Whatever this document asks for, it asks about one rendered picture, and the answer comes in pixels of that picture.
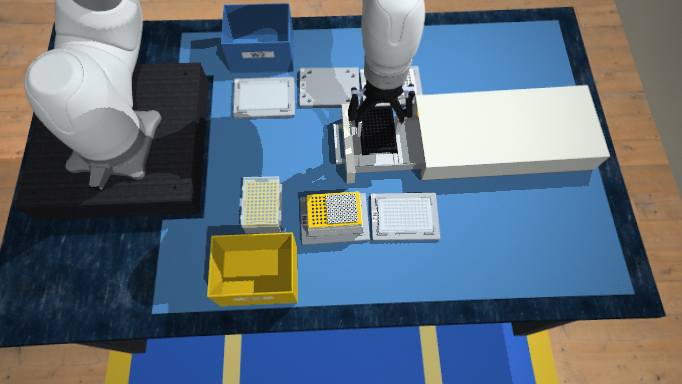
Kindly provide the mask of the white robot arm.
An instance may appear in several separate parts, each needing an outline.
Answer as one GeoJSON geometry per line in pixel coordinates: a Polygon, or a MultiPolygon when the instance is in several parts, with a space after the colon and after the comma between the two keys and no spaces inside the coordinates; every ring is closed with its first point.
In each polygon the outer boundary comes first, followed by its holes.
{"type": "MultiPolygon", "coordinates": [[[[102,190],[110,175],[142,179],[161,115],[132,109],[143,27],[139,1],[54,4],[54,49],[38,56],[25,75],[32,110],[73,149],[66,169],[91,172],[91,187],[102,190]]],[[[364,74],[370,84],[395,89],[406,81],[424,19],[424,0],[363,0],[364,74]]]]}

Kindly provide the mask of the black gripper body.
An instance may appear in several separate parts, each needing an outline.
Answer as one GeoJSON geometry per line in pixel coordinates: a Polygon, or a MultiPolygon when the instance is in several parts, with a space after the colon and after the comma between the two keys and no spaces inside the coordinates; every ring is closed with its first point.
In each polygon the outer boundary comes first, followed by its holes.
{"type": "MultiPolygon", "coordinates": [[[[366,88],[366,90],[364,91],[364,96],[366,96],[371,101],[374,99],[374,97],[378,97],[378,98],[381,98],[381,101],[379,103],[389,103],[387,101],[387,99],[392,98],[394,96],[395,96],[394,99],[396,99],[401,94],[403,94],[404,89],[402,88],[402,86],[403,86],[403,84],[396,89],[382,90],[382,89],[378,89],[378,88],[372,86],[366,80],[366,85],[363,88],[363,89],[366,88]]],[[[379,103],[377,103],[377,104],[379,104],[379,103]]]]}

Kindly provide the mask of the blue bench mat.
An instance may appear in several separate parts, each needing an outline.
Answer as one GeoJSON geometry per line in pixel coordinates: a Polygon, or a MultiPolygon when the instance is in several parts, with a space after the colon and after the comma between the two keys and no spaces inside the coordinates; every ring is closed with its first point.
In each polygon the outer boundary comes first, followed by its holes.
{"type": "MultiPolygon", "coordinates": [[[[635,294],[599,168],[421,181],[336,164],[342,107],[300,107],[300,68],[364,69],[361,28],[293,30],[294,71],[231,73],[222,32],[182,33],[214,76],[204,218],[162,220],[152,314],[635,294]],[[295,117],[234,119],[235,79],[294,77],[295,117]],[[298,303],[207,297],[212,236],[244,235],[243,177],[279,176],[298,303]],[[300,197],[366,194],[370,241],[302,245],[300,197]],[[371,194],[436,193],[440,240],[373,241],[371,194]]],[[[576,86],[558,20],[424,26],[423,95],[576,86]]]]}

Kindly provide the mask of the yellow open bin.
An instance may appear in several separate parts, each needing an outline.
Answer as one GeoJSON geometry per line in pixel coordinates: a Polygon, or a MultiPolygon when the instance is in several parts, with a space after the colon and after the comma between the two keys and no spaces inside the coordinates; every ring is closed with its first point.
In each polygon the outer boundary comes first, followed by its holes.
{"type": "Polygon", "coordinates": [[[212,236],[208,297],[220,306],[298,303],[293,233],[212,236]]]}

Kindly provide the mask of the blue open-top bin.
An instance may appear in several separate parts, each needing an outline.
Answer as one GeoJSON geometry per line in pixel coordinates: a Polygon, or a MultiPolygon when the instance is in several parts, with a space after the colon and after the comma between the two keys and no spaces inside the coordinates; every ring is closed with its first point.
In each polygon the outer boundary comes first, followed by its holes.
{"type": "Polygon", "coordinates": [[[221,45],[231,73],[294,71],[289,3],[223,5],[221,45]]]}

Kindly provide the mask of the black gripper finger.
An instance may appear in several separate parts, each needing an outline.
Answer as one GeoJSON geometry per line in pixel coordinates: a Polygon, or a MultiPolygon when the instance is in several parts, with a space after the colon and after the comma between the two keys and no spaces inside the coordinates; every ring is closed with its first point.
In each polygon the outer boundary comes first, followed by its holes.
{"type": "Polygon", "coordinates": [[[404,95],[406,96],[406,109],[403,109],[398,98],[394,99],[390,98],[387,99],[388,102],[390,103],[391,107],[393,107],[395,113],[396,113],[396,118],[395,118],[395,133],[396,135],[399,134],[400,130],[400,125],[404,122],[404,117],[411,118],[412,117],[412,104],[413,104],[413,98],[416,95],[415,94],[415,87],[414,84],[409,84],[408,87],[402,86],[404,89],[404,95]],[[398,117],[397,117],[398,116],[398,117]]]}
{"type": "Polygon", "coordinates": [[[376,104],[381,101],[381,99],[377,98],[377,97],[374,97],[374,99],[372,101],[370,101],[366,97],[365,100],[362,102],[362,104],[358,108],[359,101],[361,100],[360,98],[362,98],[362,96],[364,95],[365,90],[366,90],[366,88],[365,89],[359,89],[359,90],[357,90],[356,87],[351,88],[352,97],[351,97],[350,105],[348,108],[348,119],[349,119],[349,121],[355,120],[355,127],[357,128],[357,137],[361,136],[362,120],[367,115],[367,113],[371,110],[371,108],[374,108],[376,106],[376,104]]]}

